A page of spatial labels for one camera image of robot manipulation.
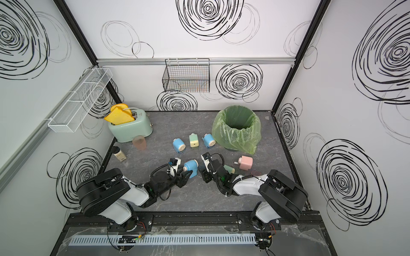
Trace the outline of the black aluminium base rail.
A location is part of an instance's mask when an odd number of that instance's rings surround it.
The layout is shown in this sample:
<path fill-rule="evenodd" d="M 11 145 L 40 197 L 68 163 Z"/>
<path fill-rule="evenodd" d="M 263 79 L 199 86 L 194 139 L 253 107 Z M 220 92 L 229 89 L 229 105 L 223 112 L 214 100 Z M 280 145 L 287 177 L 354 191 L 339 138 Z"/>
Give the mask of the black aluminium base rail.
<path fill-rule="evenodd" d="M 86 217 L 82 213 L 73 213 L 68 217 L 65 229 L 69 227 L 108 227 L 109 231 L 131 232 L 152 231 L 155 227 L 174 226 L 229 226 L 239 231 L 278 231 L 291 225 L 283 218 L 272 220 L 269 224 L 258 224 L 251 211 L 235 212 L 137 212 L 134 218 L 124 224 L 102 216 Z"/>

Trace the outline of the pink pencil sharpener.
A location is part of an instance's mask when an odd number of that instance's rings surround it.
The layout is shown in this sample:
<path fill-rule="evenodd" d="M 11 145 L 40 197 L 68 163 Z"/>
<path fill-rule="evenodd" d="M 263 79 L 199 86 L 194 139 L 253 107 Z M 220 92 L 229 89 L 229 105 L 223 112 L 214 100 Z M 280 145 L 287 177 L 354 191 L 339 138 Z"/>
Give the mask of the pink pencil sharpener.
<path fill-rule="evenodd" d="M 249 156 L 241 156 L 234 162 L 234 164 L 238 165 L 240 170 L 249 171 L 253 166 L 253 158 Z"/>

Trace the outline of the blue sharpener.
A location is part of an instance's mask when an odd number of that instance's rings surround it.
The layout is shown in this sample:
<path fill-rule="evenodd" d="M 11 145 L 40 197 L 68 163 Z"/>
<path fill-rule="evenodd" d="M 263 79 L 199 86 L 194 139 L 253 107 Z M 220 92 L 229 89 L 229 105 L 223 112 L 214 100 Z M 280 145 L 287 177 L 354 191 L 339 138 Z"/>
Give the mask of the blue sharpener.
<path fill-rule="evenodd" d="M 186 149 L 186 145 L 181 138 L 173 140 L 173 148 L 177 153 L 182 153 Z"/>
<path fill-rule="evenodd" d="M 198 174 L 198 167 L 199 167 L 199 164 L 198 164 L 197 160 L 189 160 L 189 161 L 184 163 L 183 170 L 184 171 L 192 171 L 192 173 L 190 175 L 190 178 L 193 178 Z"/>
<path fill-rule="evenodd" d="M 215 144 L 216 144 L 216 140 L 213 138 L 212 134 L 210 134 L 210 133 L 205 134 L 204 137 L 202 138 L 202 140 L 204 142 L 204 145 L 207 148 L 211 148 L 211 147 L 215 146 Z"/>

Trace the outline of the yellow green pencil sharpener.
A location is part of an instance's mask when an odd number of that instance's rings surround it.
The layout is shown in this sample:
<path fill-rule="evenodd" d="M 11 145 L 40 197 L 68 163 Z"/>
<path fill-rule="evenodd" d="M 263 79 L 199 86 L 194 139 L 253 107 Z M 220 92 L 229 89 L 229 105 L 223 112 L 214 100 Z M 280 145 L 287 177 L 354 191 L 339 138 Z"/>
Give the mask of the yellow green pencil sharpener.
<path fill-rule="evenodd" d="M 198 139 L 198 135 L 195 133 L 191 133 L 189 135 L 189 141 L 190 141 L 190 147 L 191 148 L 195 148 L 199 146 L 199 139 Z"/>

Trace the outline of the green cream pencil sharpener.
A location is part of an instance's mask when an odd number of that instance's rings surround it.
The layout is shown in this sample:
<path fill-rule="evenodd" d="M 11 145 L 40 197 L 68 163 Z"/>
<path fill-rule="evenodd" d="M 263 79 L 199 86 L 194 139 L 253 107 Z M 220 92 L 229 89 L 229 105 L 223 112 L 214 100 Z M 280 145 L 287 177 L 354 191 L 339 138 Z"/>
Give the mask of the green cream pencil sharpener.
<path fill-rule="evenodd" d="M 228 166 L 228 165 L 224 165 L 224 169 L 229 173 L 229 174 L 235 174 L 235 168 Z"/>

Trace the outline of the yellow toy toast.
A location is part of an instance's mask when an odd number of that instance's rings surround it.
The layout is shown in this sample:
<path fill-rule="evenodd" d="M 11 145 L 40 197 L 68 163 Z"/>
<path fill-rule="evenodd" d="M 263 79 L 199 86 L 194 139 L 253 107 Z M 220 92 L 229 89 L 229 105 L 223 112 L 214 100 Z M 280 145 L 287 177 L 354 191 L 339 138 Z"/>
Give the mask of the yellow toy toast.
<path fill-rule="evenodd" d="M 132 111 L 128 105 L 119 103 L 110 108 L 110 113 L 104 118 L 104 120 L 112 123 L 113 125 L 120 125 L 129 122 L 133 122 L 135 118 L 132 115 Z"/>

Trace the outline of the bin with green bag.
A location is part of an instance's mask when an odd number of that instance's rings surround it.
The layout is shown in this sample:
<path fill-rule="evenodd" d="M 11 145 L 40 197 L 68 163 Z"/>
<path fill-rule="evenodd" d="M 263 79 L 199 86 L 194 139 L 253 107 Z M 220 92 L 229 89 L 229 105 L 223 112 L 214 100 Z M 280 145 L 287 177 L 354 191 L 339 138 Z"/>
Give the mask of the bin with green bag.
<path fill-rule="evenodd" d="M 217 114 L 211 134 L 222 147 L 253 155 L 262 139 L 261 130 L 261 121 L 251 109 L 232 105 Z"/>

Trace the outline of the clear pink shavings tray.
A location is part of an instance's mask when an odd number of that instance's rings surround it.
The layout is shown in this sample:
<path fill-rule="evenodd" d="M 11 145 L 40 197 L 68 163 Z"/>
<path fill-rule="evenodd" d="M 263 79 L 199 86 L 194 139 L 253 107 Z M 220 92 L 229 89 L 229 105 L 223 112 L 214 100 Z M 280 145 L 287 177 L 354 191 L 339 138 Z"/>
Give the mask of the clear pink shavings tray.
<path fill-rule="evenodd" d="M 253 175 L 253 176 L 261 176 L 262 174 L 261 174 L 260 172 L 258 172 L 258 171 L 253 171 L 253 172 L 251 172 L 251 175 Z"/>

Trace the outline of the small black-capped bottle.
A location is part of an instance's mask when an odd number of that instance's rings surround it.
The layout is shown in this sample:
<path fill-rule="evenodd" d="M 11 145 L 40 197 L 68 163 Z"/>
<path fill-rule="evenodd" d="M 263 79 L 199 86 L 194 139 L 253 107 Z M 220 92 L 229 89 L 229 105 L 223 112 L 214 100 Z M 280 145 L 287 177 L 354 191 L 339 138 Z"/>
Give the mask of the small black-capped bottle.
<path fill-rule="evenodd" d="M 118 147 L 118 146 L 113 146 L 112 147 L 112 154 L 120 161 L 123 162 L 124 160 L 127 159 L 126 155 L 124 152 Z"/>

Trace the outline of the mint green toaster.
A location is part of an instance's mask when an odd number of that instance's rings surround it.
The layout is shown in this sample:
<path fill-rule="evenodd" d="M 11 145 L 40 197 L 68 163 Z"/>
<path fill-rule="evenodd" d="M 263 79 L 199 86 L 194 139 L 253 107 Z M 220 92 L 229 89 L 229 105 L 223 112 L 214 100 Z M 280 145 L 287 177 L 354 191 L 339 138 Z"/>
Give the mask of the mint green toaster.
<path fill-rule="evenodd" d="M 132 113 L 136 118 L 132 122 L 120 125 L 108 124 L 108 128 L 119 143 L 133 141 L 137 136 L 148 137 L 153 132 L 152 123 L 144 110 L 134 109 Z"/>

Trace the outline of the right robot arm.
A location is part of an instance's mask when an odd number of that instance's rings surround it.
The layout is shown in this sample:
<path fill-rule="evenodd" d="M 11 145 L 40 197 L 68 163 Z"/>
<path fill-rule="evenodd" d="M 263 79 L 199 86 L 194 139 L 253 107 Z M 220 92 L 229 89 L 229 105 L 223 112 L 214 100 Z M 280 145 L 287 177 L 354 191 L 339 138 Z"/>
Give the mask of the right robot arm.
<path fill-rule="evenodd" d="M 218 160 L 204 160 L 199 167 L 203 180 L 214 181 L 226 197 L 254 195 L 258 202 L 250 215 L 250 222 L 259 230 L 276 224 L 280 219 L 297 223 L 308 199 L 307 191 L 278 170 L 262 176 L 239 175 L 225 170 Z"/>

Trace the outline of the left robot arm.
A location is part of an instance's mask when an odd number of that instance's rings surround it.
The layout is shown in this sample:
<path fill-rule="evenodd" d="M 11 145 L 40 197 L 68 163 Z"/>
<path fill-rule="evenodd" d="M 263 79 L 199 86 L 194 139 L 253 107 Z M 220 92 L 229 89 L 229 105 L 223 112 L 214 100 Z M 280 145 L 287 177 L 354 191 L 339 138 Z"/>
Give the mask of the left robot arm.
<path fill-rule="evenodd" d="M 133 218 L 133 207 L 147 208 L 158 198 L 171 192 L 174 186 L 185 186 L 193 173 L 179 168 L 176 171 L 156 171 L 145 184 L 126 178 L 119 168 L 90 178 L 76 188 L 79 204 L 85 216 L 104 216 L 122 225 Z"/>

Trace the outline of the white mesh wall shelf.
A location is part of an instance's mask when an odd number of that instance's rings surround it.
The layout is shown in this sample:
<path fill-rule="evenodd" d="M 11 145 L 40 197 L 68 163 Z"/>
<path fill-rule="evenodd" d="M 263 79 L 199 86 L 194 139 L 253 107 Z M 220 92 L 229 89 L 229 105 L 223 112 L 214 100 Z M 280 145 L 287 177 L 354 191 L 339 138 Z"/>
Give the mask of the white mesh wall shelf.
<path fill-rule="evenodd" d="M 108 68 L 94 67 L 87 70 L 64 104 L 51 117 L 48 127 L 55 133 L 76 132 L 104 93 L 111 78 L 112 72 Z"/>

